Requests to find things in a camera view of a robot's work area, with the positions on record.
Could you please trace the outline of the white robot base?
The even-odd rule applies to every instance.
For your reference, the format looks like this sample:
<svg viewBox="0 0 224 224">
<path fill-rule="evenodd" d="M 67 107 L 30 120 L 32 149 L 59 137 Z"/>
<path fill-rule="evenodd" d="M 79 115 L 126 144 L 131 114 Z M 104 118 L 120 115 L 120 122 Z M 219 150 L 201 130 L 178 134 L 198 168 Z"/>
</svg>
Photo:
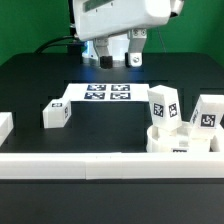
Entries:
<svg viewBox="0 0 224 224">
<path fill-rule="evenodd" d="M 107 38 L 109 41 L 108 50 L 110 55 L 113 57 L 112 68 L 124 66 L 130 67 L 127 62 L 127 51 L 129 45 L 127 33 L 112 37 L 102 37 Z M 93 40 L 86 42 L 86 50 L 82 53 L 83 63 L 99 67 L 98 57 L 93 46 Z"/>
</svg>

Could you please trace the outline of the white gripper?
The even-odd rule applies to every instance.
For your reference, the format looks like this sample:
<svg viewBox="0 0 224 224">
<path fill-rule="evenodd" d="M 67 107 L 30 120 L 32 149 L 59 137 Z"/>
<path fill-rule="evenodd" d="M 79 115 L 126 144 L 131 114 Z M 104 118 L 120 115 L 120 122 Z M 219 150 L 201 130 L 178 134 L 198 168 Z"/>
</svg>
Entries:
<svg viewBox="0 0 224 224">
<path fill-rule="evenodd" d="M 128 30 L 127 62 L 130 67 L 140 67 L 147 40 L 146 29 L 168 23 L 171 14 L 170 0 L 110 0 L 87 11 L 85 5 L 94 1 L 73 0 L 73 7 L 79 38 L 82 41 L 95 38 L 93 46 L 99 67 L 102 69 L 113 67 L 113 57 L 108 50 L 109 41 L 100 37 Z"/>
</svg>

